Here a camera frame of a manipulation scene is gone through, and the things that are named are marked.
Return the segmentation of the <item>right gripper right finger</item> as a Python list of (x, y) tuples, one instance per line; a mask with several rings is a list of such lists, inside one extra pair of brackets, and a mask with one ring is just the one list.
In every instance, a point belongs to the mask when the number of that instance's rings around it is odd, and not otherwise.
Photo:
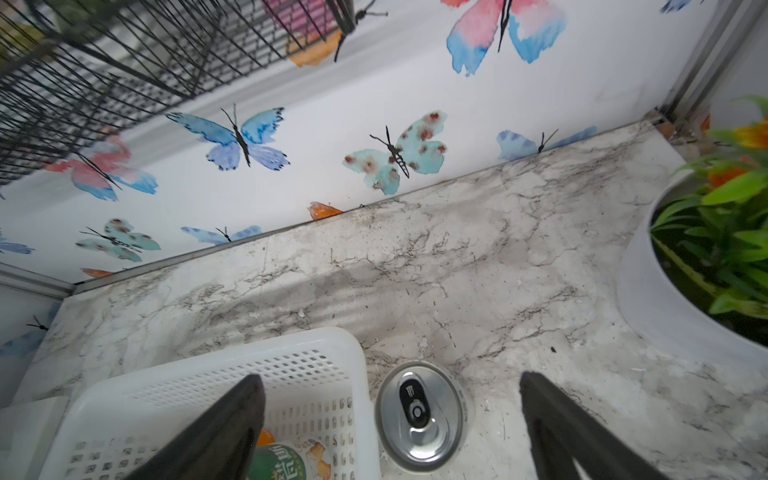
[(524, 372), (519, 387), (539, 479), (666, 477), (543, 374)]

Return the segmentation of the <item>green gold beer can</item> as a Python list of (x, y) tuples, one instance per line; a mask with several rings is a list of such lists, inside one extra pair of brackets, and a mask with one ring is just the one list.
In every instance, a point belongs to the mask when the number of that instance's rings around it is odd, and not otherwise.
[(329, 480), (333, 476), (332, 457), (330, 449), (316, 439), (277, 440), (264, 428), (257, 439), (246, 479)]

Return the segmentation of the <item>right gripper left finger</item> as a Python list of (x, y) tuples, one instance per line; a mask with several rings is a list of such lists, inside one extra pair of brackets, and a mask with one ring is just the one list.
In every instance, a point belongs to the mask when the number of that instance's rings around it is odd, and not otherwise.
[(261, 377), (245, 376), (126, 479), (246, 478), (265, 407)]

